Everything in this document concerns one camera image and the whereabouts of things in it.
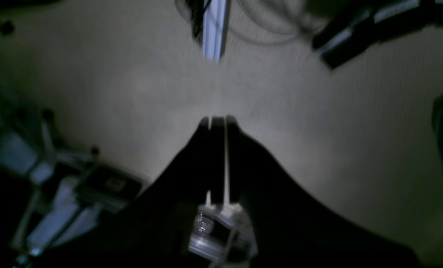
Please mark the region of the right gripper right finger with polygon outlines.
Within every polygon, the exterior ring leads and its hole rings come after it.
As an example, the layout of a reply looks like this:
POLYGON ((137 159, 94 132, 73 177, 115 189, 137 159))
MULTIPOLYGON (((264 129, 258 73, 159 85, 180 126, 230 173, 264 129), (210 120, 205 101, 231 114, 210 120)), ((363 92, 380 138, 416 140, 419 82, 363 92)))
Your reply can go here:
POLYGON ((355 224, 315 199, 259 142, 226 117, 230 200, 247 212, 252 268, 420 268, 408 246, 355 224))

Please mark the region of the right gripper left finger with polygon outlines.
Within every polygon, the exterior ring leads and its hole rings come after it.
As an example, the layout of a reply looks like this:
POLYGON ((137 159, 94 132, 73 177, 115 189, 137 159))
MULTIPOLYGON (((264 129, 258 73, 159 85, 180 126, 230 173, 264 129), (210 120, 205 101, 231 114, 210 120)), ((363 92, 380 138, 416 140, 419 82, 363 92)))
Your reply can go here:
POLYGON ((224 200, 224 125, 201 119, 163 173, 135 201, 92 231, 39 257, 41 268, 184 265, 199 205, 224 200))

